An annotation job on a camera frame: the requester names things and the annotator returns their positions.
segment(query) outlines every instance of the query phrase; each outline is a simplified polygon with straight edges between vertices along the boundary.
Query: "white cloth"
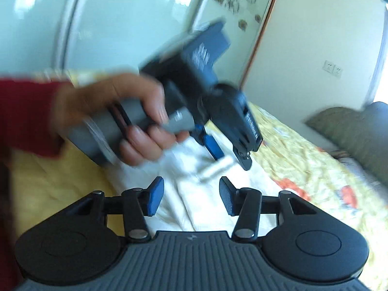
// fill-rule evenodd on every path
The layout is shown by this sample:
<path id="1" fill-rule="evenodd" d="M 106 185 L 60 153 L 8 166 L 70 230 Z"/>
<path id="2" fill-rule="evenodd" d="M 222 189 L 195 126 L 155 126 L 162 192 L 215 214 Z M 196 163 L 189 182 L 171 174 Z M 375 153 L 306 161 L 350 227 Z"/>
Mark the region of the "white cloth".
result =
<path id="1" fill-rule="evenodd" d="M 164 179 L 164 196 L 154 217 L 146 218 L 155 233 L 168 231 L 226 230 L 231 235 L 238 217 L 230 217 L 219 194 L 219 180 L 226 176 L 236 188 L 250 187 L 263 195 L 277 196 L 282 189 L 253 160 L 249 171 L 239 165 L 232 144 L 221 133 L 209 132 L 225 157 L 215 161 L 193 138 L 176 145 L 157 162 L 133 168 L 123 163 L 108 168 L 108 177 L 120 194 L 124 190 L 146 188 L 156 176 Z M 259 235 L 276 226 L 274 215 L 261 215 Z"/>

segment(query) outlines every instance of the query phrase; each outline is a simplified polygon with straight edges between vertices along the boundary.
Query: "wall socket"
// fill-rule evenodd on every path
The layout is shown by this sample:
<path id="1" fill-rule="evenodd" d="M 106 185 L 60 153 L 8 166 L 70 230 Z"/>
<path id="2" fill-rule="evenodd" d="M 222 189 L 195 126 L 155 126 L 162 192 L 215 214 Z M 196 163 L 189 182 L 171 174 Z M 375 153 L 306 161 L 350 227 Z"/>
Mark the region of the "wall socket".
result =
<path id="1" fill-rule="evenodd" d="M 330 62 L 330 61 L 325 61 L 325 64 L 323 65 L 323 68 L 325 71 L 329 72 L 329 73 L 332 73 L 333 70 L 334 70 L 334 66 L 335 64 Z"/>
<path id="2" fill-rule="evenodd" d="M 323 65 L 322 69 L 324 69 L 325 71 L 331 73 L 332 75 L 334 75 L 335 77 L 337 78 L 341 78 L 341 75 L 342 75 L 342 68 L 338 65 L 335 65 L 334 63 L 330 62 L 330 61 L 325 61 L 325 64 Z"/>
<path id="3" fill-rule="evenodd" d="M 333 75 L 334 75 L 335 77 L 337 77 L 337 78 L 340 79 L 340 78 L 341 78 L 341 75 L 342 75 L 342 68 L 339 67 L 339 66 L 337 66 L 337 65 L 335 65 L 332 73 L 333 73 Z"/>

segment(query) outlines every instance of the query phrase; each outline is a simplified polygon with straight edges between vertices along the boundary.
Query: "white wardrobe door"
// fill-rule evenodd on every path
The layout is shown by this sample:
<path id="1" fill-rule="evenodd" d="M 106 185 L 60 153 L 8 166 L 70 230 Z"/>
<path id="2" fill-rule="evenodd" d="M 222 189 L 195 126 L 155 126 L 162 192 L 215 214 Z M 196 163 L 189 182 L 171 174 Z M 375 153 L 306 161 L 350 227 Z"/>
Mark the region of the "white wardrobe door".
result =
<path id="1" fill-rule="evenodd" d="M 80 0 L 64 68 L 132 69 L 186 31 L 200 0 Z"/>
<path id="2" fill-rule="evenodd" d="M 52 68 L 67 0 L 0 0 L 0 74 Z"/>

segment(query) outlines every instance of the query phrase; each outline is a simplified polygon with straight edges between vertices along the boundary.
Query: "yellow bedspread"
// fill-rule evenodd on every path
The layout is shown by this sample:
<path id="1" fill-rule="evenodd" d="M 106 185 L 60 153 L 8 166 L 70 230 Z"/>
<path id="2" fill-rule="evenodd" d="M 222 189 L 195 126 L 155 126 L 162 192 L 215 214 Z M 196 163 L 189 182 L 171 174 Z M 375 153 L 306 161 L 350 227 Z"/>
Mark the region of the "yellow bedspread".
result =
<path id="1" fill-rule="evenodd" d="M 265 139 L 253 158 L 282 188 L 361 232 L 371 249 L 361 280 L 371 290 L 386 291 L 388 208 L 329 154 L 264 110 L 251 109 Z M 94 189 L 107 196 L 114 193 L 103 170 L 70 143 L 56 161 L 15 152 L 12 176 L 18 235 Z M 109 227 L 118 234 L 120 218 L 109 218 Z"/>

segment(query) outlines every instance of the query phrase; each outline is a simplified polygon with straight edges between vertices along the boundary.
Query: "blue clamp pad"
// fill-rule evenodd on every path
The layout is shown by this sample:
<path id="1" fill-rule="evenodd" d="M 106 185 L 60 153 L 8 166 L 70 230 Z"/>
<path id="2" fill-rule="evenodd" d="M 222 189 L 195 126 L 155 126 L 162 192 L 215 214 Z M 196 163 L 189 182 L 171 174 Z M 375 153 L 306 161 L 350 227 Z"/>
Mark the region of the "blue clamp pad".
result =
<path id="1" fill-rule="evenodd" d="M 220 146 L 217 141 L 213 138 L 213 136 L 204 135 L 203 142 L 209 153 L 212 157 L 217 161 L 225 156 L 224 152 L 222 152 Z"/>
<path id="2" fill-rule="evenodd" d="M 148 186 L 149 201 L 147 203 L 147 216 L 155 215 L 164 194 L 164 180 L 160 176 L 156 177 L 154 181 Z"/>
<path id="3" fill-rule="evenodd" d="M 205 131 L 205 126 L 202 126 L 200 124 L 195 124 L 195 130 L 198 131 Z"/>

